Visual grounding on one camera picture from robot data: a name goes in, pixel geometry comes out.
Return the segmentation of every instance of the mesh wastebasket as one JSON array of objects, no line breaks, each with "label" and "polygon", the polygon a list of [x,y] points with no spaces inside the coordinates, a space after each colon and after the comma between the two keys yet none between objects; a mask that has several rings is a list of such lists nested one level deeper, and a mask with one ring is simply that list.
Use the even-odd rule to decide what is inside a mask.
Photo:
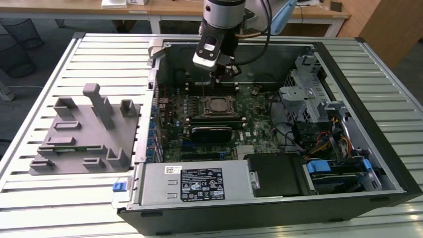
[{"label": "mesh wastebasket", "polygon": [[0,35],[0,69],[12,78],[22,78],[35,70],[30,54],[14,35]]},{"label": "mesh wastebasket", "polygon": [[31,19],[2,18],[0,24],[11,35],[18,36],[26,49],[38,48],[43,44]]}]

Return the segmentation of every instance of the robotic arm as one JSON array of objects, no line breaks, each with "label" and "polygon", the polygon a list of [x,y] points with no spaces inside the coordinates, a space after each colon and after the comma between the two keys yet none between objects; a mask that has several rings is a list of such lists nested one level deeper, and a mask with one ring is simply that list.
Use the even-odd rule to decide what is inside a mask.
[{"label": "robotic arm", "polygon": [[[246,3],[255,12],[246,9]],[[211,81],[221,83],[227,78],[241,74],[239,66],[257,60],[267,49],[273,19],[278,19],[277,26],[283,29],[293,14],[297,0],[205,0],[203,22],[201,26],[202,39],[194,55],[197,67],[210,71]],[[273,6],[279,9],[273,14]],[[246,28],[246,20],[257,18],[266,19],[267,27],[265,31],[242,35],[241,31]],[[267,31],[267,43],[262,54],[253,60],[242,63],[235,62],[235,50],[239,39],[257,37]]]}]

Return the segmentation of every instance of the warning label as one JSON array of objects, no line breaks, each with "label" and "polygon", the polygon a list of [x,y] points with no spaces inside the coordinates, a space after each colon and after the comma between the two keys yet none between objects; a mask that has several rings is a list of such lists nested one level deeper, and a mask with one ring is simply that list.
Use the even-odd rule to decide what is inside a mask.
[{"label": "warning label", "polygon": [[181,181],[183,202],[225,199],[222,168],[182,170]]}]

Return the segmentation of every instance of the aluminum extrusion table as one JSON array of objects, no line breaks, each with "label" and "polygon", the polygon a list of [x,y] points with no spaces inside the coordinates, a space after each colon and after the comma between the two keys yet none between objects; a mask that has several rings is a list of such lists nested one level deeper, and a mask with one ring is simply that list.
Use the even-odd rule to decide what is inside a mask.
[{"label": "aluminum extrusion table", "polygon": [[[87,104],[90,101],[82,96],[83,86],[98,83],[101,93],[109,96],[111,103],[133,99],[135,103],[143,103],[142,114],[150,110],[151,92],[146,90],[149,42],[154,37],[165,36],[81,34],[81,37],[70,43],[0,162],[2,238],[143,237],[117,215],[111,205],[113,184],[130,177],[134,171],[49,176],[29,174],[30,162],[57,115],[53,105],[58,96],[73,96],[77,103]],[[198,39],[187,35],[171,37]],[[273,39],[319,40],[325,43],[417,182],[423,184],[423,107],[369,45],[354,39]],[[147,123],[149,119],[141,117],[142,129]],[[346,222],[179,234],[173,237],[423,237],[422,221],[423,197],[419,197],[397,207],[379,208]]]}]

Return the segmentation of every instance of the blue latch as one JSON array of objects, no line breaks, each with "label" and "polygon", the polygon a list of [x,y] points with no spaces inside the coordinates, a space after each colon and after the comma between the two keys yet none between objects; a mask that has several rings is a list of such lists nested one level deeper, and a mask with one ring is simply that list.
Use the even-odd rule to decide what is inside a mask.
[{"label": "blue latch", "polygon": [[371,169],[371,163],[370,163],[369,159],[365,159],[363,163],[365,163],[366,169],[370,170]]},{"label": "blue latch", "polygon": [[310,161],[310,163],[307,164],[307,170],[310,173],[333,171],[330,163],[326,160]]},{"label": "blue latch", "polygon": [[127,191],[127,182],[117,182],[114,184],[114,192],[126,192]]}]

